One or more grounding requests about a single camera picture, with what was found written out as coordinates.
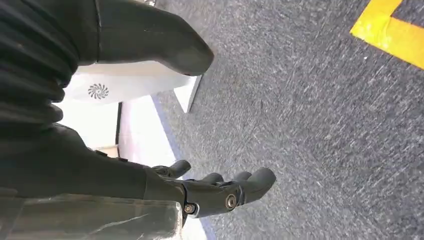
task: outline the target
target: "blue edge strip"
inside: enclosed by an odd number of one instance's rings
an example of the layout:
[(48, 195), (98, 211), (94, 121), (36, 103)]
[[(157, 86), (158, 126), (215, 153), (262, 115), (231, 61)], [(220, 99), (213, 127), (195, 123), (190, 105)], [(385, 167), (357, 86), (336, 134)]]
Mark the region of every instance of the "blue edge strip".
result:
[[(178, 160), (184, 159), (180, 151), (180, 148), (178, 147), (177, 141), (172, 133), (171, 127), (168, 124), (167, 117), (165, 116), (165, 112), (162, 109), (162, 105), (161, 105), (161, 102), (159, 101), (159, 98), (156, 95), (152, 95), (151, 99), (153, 100), (153, 104), (154, 104), (154, 107), (156, 108), (157, 115), (159, 116), (160, 122), (162, 123), (163, 130), (165, 131), (166, 137), (168, 138), (168, 142), (172, 149), (173, 155)], [(187, 180), (187, 179), (191, 179), (192, 177), (190, 173), (186, 173), (182, 178), (184, 180)], [(209, 219), (207, 218), (200, 218), (200, 222), (203, 226), (203, 230), (206, 234), (207, 239), (208, 240), (217, 239), (215, 232), (212, 228), (211, 221), (209, 221)]]

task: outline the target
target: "robotic arm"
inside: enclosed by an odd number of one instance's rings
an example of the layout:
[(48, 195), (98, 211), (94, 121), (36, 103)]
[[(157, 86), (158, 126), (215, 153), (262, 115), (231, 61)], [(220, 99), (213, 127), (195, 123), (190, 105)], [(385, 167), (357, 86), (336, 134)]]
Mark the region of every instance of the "robotic arm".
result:
[(184, 217), (201, 218), (259, 200), (276, 181), (268, 168), (231, 181), (177, 180), (188, 162), (150, 168), (110, 158), (56, 123), (62, 111), (51, 103), (78, 66), (153, 60), (203, 74), (214, 54), (182, 18), (133, 0), (0, 0), (0, 30), (0, 189), (175, 201)]

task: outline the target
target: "floor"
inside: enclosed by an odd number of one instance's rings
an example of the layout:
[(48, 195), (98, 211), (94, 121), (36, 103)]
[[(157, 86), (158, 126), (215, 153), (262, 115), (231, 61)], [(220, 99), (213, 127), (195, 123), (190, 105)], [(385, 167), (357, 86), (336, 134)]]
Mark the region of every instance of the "floor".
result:
[[(269, 167), (261, 200), (208, 218), (217, 239), (424, 236), (424, 71), (350, 35), (367, 0), (157, 0), (216, 54), (191, 113), (157, 96), (201, 178)], [(424, 27), (404, 0), (394, 16)]]

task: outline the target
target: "white platform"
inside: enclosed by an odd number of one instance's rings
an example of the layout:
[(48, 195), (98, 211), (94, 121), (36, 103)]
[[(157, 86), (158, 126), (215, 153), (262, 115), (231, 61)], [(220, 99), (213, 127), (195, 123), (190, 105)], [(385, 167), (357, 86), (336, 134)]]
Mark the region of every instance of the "white platform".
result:
[(173, 91), (184, 113), (190, 112), (201, 79), (202, 75), (191, 76), (187, 85), (174, 88)]

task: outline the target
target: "yellow tape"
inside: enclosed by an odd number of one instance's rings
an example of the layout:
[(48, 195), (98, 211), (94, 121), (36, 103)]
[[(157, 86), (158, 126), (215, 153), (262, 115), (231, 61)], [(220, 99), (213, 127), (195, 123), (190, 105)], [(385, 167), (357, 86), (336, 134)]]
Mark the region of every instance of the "yellow tape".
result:
[(424, 28), (391, 17), (402, 0), (371, 0), (350, 33), (424, 69)]

